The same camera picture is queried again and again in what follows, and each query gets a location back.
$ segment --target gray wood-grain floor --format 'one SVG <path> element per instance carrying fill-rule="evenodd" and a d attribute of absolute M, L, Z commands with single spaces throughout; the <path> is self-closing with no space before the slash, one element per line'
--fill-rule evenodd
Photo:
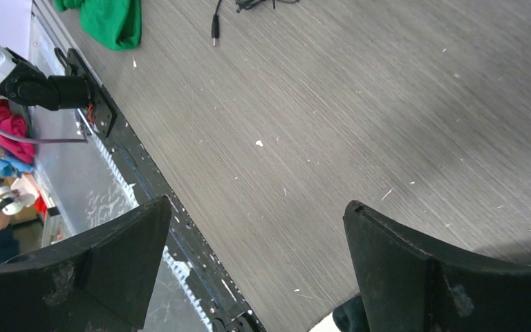
<path fill-rule="evenodd" d="M 531 261 L 531 1 L 226 0 L 213 48 L 215 5 L 143 1 L 125 53 L 62 17 L 269 331 L 355 292 L 351 199 Z"/>

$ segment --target white debris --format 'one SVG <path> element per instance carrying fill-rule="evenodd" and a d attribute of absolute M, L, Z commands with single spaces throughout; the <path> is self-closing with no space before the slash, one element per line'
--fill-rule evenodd
<path fill-rule="evenodd" d="M 384 201 L 384 199 L 386 199 L 386 197 L 387 197 L 388 195 L 390 195 L 390 194 L 392 193 L 392 190 L 393 190 L 393 188 L 391 188 L 390 191 L 387 192 L 387 193 L 382 197 L 382 202 Z"/>

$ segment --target black cable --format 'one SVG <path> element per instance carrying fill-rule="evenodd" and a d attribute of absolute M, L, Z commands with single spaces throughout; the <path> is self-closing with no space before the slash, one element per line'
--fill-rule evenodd
<path fill-rule="evenodd" d="M 237 12 L 241 12 L 242 10 L 249 10 L 260 3 L 267 1 L 267 0 L 235 0 L 235 4 L 237 5 Z M 272 3 L 274 5 L 274 9 L 276 9 L 276 1 L 282 2 L 282 3 L 296 3 L 299 0 L 272 0 Z M 218 10 L 221 8 L 221 3 L 223 0 L 218 0 L 216 3 L 216 9 L 214 10 L 214 15 L 212 16 L 212 27 L 211 27 L 211 38 L 212 38 L 212 45 L 216 46 L 216 41 L 219 38 L 220 30 L 218 25 Z"/>
<path fill-rule="evenodd" d="M 220 33 L 218 30 L 218 10 L 221 8 L 222 2 L 223 0 L 218 0 L 216 3 L 216 9 L 214 10 L 214 15 L 212 15 L 211 38 L 213 46 L 216 46 L 216 40 L 218 39 Z"/>
<path fill-rule="evenodd" d="M 249 10 L 264 1 L 267 1 L 267 0 L 235 0 L 235 4 L 237 5 L 237 12 L 241 12 L 242 10 Z M 296 3 L 299 0 L 272 0 L 274 9 L 276 9 L 276 1 L 282 2 L 282 3 Z"/>

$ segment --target black mounting plate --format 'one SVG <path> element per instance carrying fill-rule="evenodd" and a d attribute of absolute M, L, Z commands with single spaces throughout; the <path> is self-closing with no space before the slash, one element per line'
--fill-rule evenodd
<path fill-rule="evenodd" d="M 93 103 L 92 120 L 99 131 L 98 134 L 101 139 L 109 137 L 109 133 L 117 120 L 118 111 L 117 104 L 111 98 L 111 94 L 104 86 L 99 85 L 88 66 L 80 57 L 80 54 L 74 48 L 68 49 L 66 63 L 61 59 L 60 61 L 66 68 L 66 75 L 82 75 L 91 83 L 91 100 Z"/>

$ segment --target pink cloth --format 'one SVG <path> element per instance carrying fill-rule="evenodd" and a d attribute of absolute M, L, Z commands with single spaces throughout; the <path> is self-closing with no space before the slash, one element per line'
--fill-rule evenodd
<path fill-rule="evenodd" d="M 7 107 L 0 106 L 0 130 L 19 137 L 26 137 L 27 126 L 22 116 L 14 116 Z M 19 160 L 33 165 L 35 147 L 30 143 L 16 142 L 0 134 L 0 145 Z"/>

